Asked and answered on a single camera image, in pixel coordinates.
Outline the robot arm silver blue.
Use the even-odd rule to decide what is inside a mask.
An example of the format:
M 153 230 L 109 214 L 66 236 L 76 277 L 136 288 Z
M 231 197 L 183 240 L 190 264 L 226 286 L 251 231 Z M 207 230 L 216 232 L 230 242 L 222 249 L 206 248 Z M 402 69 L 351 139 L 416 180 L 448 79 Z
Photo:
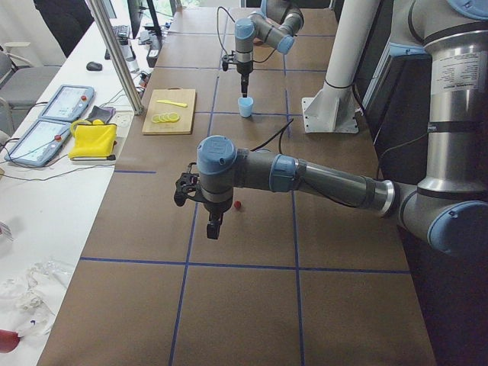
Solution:
M 303 26 L 303 14 L 291 1 L 262 1 L 259 10 L 236 21 L 235 50 L 227 62 L 234 64 L 241 75 L 241 93 L 244 98 L 248 96 L 249 76 L 254 68 L 254 40 L 260 40 L 286 55 Z
M 487 121 L 487 3 L 395 1 L 390 55 L 430 56 L 425 177 L 415 185 L 327 168 L 265 147 L 239 149 L 224 136 L 197 147 L 195 199 L 216 239 L 235 188 L 302 191 L 350 208 L 394 215 L 398 224 L 447 255 L 487 249 L 487 186 L 479 171 Z

